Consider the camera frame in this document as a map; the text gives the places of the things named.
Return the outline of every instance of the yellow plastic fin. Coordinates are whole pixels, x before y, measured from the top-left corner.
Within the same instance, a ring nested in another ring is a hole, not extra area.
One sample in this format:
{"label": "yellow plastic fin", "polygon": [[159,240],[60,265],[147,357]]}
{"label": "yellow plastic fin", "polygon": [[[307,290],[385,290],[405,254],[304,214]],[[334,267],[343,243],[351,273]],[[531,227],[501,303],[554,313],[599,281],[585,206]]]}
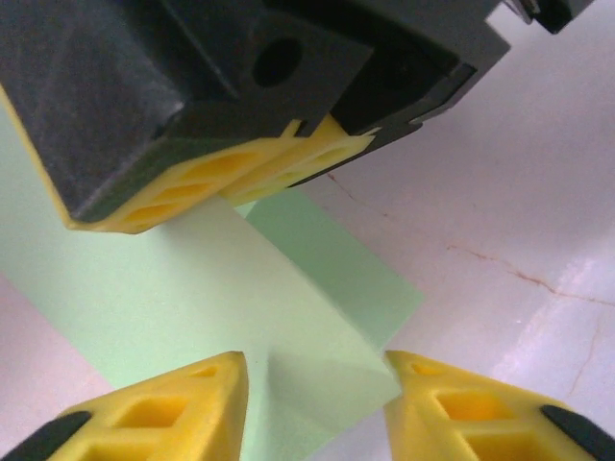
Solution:
{"label": "yellow plastic fin", "polygon": [[143,187],[108,218],[93,224],[73,221],[69,228],[124,233],[147,231],[203,202],[299,142],[299,138],[292,136],[262,137],[178,163]]}
{"label": "yellow plastic fin", "polygon": [[248,402],[241,352],[226,352],[74,406],[91,419],[50,461],[236,461]]}
{"label": "yellow plastic fin", "polygon": [[404,393],[385,407],[394,461],[593,459],[545,418],[553,399],[420,355],[388,352]]}
{"label": "yellow plastic fin", "polygon": [[220,194],[234,205],[273,195],[361,153],[373,139],[372,133],[350,136],[327,115],[310,137],[236,180]]}

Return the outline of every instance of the light green paper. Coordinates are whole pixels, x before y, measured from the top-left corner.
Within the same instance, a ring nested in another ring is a hole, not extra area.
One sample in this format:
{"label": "light green paper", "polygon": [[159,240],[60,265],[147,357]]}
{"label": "light green paper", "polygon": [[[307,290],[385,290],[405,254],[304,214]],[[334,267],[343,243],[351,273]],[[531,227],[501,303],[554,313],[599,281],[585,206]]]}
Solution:
{"label": "light green paper", "polygon": [[0,115],[2,272],[111,385],[224,351],[251,380],[242,459],[303,459],[399,393],[348,318],[222,200],[138,236],[66,230]]}
{"label": "light green paper", "polygon": [[383,349],[420,293],[297,188],[257,202],[247,220]]}
{"label": "light green paper", "polygon": [[257,205],[257,202],[250,202],[249,204],[244,204],[240,206],[236,206],[234,210],[239,213],[242,217],[247,217],[250,214],[250,211]]}

